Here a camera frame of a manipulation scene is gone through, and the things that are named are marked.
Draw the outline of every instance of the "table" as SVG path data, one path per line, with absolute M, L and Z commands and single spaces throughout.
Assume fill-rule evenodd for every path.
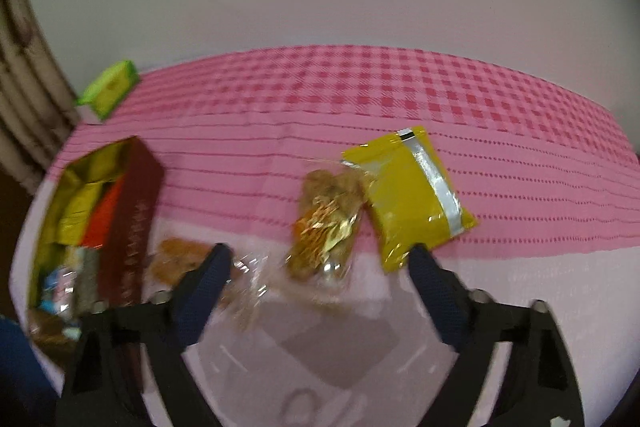
M 270 263 L 287 250 L 310 158 L 335 160 L 423 124 L 481 221 L 436 250 L 442 265 L 498 301 L 549 302 L 587 425 L 626 390 L 640 365 L 640 167 L 604 108 L 500 66 L 373 46 L 254 50 L 142 77 L 106 124 L 76 129 L 33 201 L 10 277 L 23 325 L 39 224 L 68 161 L 142 137 L 166 168 L 150 252 L 175 234 Z M 421 417 L 454 354 L 406 274 L 382 273 L 369 223 L 353 263 L 345 316 L 270 296 L 252 331 L 212 317 L 186 360 L 227 425 L 412 426 Z M 60 372 L 40 360 L 60 388 Z M 490 375 L 472 425 L 487 418 L 499 377 Z M 152 381 L 145 400 L 168 425 Z

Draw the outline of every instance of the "beige curtain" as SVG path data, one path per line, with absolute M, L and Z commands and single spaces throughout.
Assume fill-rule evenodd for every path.
M 0 0 L 0 167 L 33 194 L 78 122 L 28 0 Z

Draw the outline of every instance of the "brown snack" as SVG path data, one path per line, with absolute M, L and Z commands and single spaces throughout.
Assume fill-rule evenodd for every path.
M 184 274 L 202 264 L 211 248 L 206 243 L 179 237 L 165 239 L 158 246 L 149 270 L 156 280 L 173 288 Z
M 292 279 L 304 282 L 320 272 L 329 279 L 346 275 L 364 203 L 360 182 L 354 169 L 335 176 L 325 169 L 306 175 L 286 260 Z

